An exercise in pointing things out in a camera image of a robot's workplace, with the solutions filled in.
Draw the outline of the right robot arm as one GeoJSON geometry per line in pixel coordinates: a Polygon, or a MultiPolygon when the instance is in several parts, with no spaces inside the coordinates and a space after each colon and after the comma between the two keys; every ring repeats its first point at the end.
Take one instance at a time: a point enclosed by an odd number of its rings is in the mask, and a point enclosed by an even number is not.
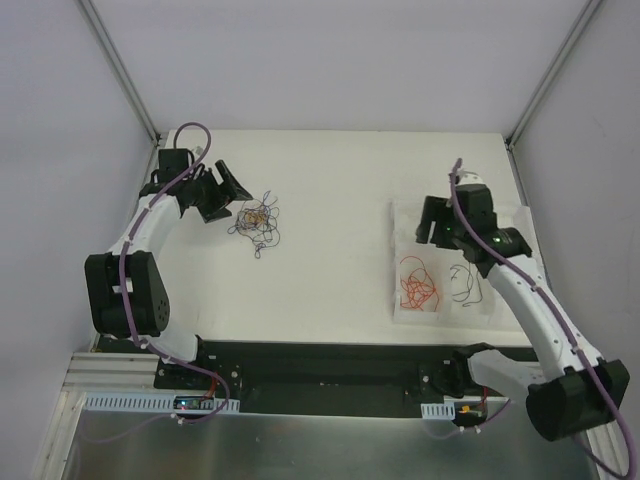
{"type": "Polygon", "coordinates": [[[619,420],[627,368],[605,360],[567,318],[525,237],[499,226],[486,185],[457,185],[450,198],[426,197],[416,241],[461,251],[509,306],[539,363],[529,367],[486,343],[460,347],[434,375],[436,389],[455,398],[482,386],[499,392],[523,404],[548,441],[619,420]]]}

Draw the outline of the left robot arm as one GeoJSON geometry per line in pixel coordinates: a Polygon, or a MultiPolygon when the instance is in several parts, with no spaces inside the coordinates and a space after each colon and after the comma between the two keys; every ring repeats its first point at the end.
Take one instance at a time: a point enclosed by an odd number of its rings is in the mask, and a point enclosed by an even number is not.
{"type": "Polygon", "coordinates": [[[85,260],[90,310],[99,334],[150,348],[167,363],[180,360],[177,377],[199,389],[209,382],[212,367],[198,356],[199,337],[171,319],[157,258],[188,209],[211,223],[231,215],[230,203],[252,196],[222,159],[211,169],[190,150],[170,148],[158,160],[125,232],[107,252],[85,260]]]}

